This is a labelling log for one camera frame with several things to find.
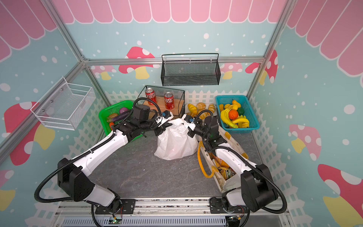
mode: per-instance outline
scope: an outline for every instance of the white plastic bag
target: white plastic bag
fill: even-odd
[[[194,154],[198,149],[196,136],[188,136],[188,129],[183,125],[185,121],[181,118],[169,121],[172,126],[158,136],[158,148],[154,155],[165,159],[172,160]]]

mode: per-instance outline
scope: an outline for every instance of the white wire basket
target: white wire basket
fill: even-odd
[[[30,110],[45,127],[76,130],[96,99],[92,87],[70,84],[63,77],[56,90],[46,93]]]

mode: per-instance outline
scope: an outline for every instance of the blue plastic basket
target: blue plastic basket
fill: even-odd
[[[236,100],[241,104],[241,107],[245,110],[244,115],[246,118],[250,121],[250,127],[249,128],[243,128],[243,129],[232,129],[229,128],[221,119],[221,111],[219,110],[219,105],[223,104],[232,104],[232,101]],[[256,118],[256,115],[254,114],[251,104],[249,103],[246,96],[241,95],[226,95],[226,96],[216,96],[216,102],[217,102],[217,109],[218,109],[218,117],[220,120],[220,125],[224,130],[226,130],[229,133],[250,133],[252,130],[259,129],[260,124]]]

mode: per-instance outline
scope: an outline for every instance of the gray countertop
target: gray countertop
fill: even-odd
[[[200,170],[197,153],[181,159],[163,160],[154,155],[158,146],[153,132],[121,147],[104,160],[89,179],[108,187],[121,197],[220,196],[214,178],[205,178]],[[232,134],[250,157],[261,160],[252,135]],[[208,174],[210,170],[201,157]]]

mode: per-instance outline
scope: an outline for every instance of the cola can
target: cola can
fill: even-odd
[[[171,92],[167,92],[164,95],[165,107],[168,110],[174,109],[174,95]]]
[[[155,95],[155,91],[152,88],[147,88],[145,91],[146,97],[151,99],[152,101],[154,101],[156,103],[156,95]]]

